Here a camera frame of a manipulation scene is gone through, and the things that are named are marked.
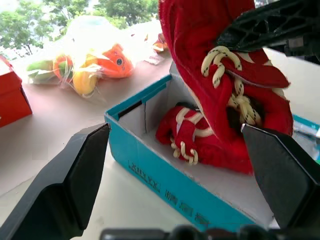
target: box lid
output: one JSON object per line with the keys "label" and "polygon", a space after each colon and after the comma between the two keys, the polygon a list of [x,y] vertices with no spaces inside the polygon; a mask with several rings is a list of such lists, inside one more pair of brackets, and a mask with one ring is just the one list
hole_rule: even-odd
{"label": "box lid", "polygon": [[21,88],[21,83],[12,65],[0,55],[0,95]]}

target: plush toy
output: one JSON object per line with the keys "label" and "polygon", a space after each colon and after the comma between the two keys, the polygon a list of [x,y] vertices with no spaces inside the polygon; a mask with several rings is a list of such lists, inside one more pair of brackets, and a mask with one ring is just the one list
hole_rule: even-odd
{"label": "plush toy", "polygon": [[102,67],[104,75],[117,79],[132,75],[134,66],[123,50],[122,46],[116,43],[110,50],[102,53],[104,58],[99,58],[97,64]]}

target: red box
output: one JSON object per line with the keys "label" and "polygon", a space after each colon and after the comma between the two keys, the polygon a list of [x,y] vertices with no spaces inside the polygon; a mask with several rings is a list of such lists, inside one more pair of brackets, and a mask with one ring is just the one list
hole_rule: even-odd
{"label": "red box", "polygon": [[12,65],[0,55],[0,127],[32,114]]}

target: window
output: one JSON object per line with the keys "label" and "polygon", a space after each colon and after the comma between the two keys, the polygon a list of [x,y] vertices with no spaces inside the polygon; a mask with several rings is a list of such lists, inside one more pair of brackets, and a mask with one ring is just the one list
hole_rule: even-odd
{"label": "window", "polygon": [[276,1],[279,1],[279,0],[254,0],[254,3],[256,8],[260,8]]}
{"label": "window", "polygon": [[81,15],[103,16],[119,29],[158,17],[158,0],[1,0],[0,54],[33,55],[66,34]]}

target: teal shoe box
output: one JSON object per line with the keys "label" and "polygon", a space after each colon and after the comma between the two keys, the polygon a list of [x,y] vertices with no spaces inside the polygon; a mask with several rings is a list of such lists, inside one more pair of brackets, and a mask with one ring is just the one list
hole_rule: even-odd
{"label": "teal shoe box", "polygon": [[293,115],[293,139],[320,164],[320,125]]}
{"label": "teal shoe box", "polygon": [[155,138],[158,124],[177,102],[194,103],[175,66],[168,75],[105,113],[114,159],[200,230],[267,228],[273,213],[256,180],[226,169],[174,158]]}

